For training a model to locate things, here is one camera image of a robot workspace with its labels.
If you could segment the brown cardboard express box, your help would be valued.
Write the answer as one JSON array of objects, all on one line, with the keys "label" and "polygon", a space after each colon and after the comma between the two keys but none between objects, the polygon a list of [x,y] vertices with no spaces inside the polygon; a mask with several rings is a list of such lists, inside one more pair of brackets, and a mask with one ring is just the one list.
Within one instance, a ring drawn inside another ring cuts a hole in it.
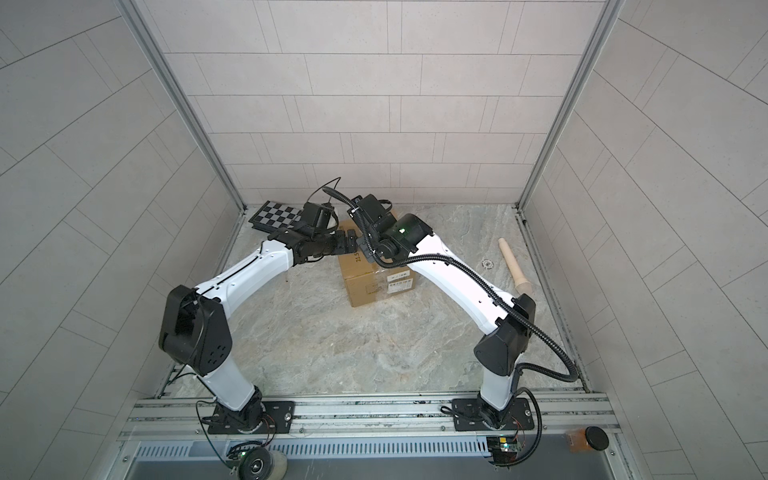
[{"label": "brown cardboard express box", "polygon": [[412,290],[416,274],[408,267],[384,269],[370,263],[361,249],[338,257],[341,276],[352,307],[360,307]]}]

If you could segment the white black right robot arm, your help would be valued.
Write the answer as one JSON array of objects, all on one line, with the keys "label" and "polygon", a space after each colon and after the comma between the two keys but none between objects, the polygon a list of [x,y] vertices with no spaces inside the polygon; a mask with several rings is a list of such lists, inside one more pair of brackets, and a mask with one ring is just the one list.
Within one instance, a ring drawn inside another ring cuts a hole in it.
[{"label": "white black right robot arm", "polygon": [[521,307],[511,295],[487,283],[445,245],[433,229],[414,214],[399,218],[373,195],[352,199],[349,214],[362,232],[363,249],[385,268],[408,266],[431,281],[475,322],[483,337],[474,355],[483,367],[477,419],[491,429],[512,421],[515,368],[527,350],[531,331],[507,312],[531,320],[535,302],[528,296]]}]

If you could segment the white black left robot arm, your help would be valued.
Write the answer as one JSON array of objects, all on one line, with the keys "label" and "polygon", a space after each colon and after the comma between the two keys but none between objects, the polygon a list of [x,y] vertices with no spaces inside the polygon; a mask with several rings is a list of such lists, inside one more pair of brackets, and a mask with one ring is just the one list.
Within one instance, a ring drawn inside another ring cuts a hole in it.
[{"label": "white black left robot arm", "polygon": [[202,423],[214,434],[248,434],[267,424],[262,393],[239,370],[229,317],[259,289],[296,265],[357,251],[353,229],[307,235],[280,229],[258,249],[195,287],[179,285],[166,299],[158,345],[192,370],[215,397]]}]

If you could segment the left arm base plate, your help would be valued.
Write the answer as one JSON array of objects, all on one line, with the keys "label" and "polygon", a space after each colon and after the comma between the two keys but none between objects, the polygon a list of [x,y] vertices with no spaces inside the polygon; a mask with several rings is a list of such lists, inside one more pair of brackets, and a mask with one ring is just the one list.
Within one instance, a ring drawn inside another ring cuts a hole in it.
[{"label": "left arm base plate", "polygon": [[292,401],[255,400],[241,410],[232,410],[217,402],[213,413],[202,416],[209,434],[287,434],[293,421],[295,403]]}]

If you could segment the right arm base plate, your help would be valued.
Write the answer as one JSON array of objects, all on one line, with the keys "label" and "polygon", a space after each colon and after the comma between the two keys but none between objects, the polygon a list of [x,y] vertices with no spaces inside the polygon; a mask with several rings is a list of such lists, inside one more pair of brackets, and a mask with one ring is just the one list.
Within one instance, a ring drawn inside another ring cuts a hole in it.
[{"label": "right arm base plate", "polygon": [[454,398],[445,409],[458,432],[536,429],[534,409],[529,400],[523,397],[513,398],[500,412],[488,406],[480,397]]}]

